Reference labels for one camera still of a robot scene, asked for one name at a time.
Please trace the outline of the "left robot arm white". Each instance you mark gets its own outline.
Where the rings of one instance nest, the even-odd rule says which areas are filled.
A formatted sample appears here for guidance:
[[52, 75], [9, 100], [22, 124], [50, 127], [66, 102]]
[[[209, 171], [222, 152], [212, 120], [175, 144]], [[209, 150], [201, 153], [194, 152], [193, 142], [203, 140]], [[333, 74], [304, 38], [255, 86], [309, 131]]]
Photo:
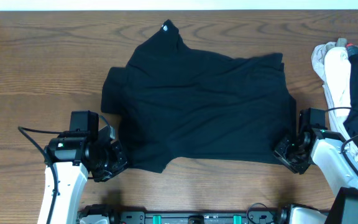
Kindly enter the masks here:
[[129, 167], [120, 142], [111, 138], [53, 138], [45, 153], [45, 190], [38, 223], [76, 223], [87, 181], [106, 182]]

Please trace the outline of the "black t-shirt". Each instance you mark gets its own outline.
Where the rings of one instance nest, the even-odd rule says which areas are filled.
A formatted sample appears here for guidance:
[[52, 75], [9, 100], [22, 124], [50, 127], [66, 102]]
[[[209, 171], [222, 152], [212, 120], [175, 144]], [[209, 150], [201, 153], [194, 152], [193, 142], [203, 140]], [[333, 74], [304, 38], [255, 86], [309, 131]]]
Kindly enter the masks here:
[[274, 147], [296, 134], [282, 58], [191, 49], [165, 21], [110, 69], [101, 111], [121, 116], [119, 140], [135, 169], [161, 173], [179, 157], [275, 164]]

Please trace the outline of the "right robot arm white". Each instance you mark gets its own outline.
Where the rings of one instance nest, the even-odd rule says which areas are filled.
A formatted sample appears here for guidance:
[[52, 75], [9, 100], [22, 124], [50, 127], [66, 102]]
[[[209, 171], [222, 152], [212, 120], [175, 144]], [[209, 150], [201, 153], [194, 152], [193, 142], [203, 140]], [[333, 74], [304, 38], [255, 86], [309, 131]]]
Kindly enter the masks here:
[[294, 174], [318, 166], [335, 196], [327, 214], [293, 203], [281, 209], [275, 223], [358, 223], [358, 164], [345, 145], [341, 134], [313, 128], [296, 141], [285, 136], [275, 146], [273, 155]]

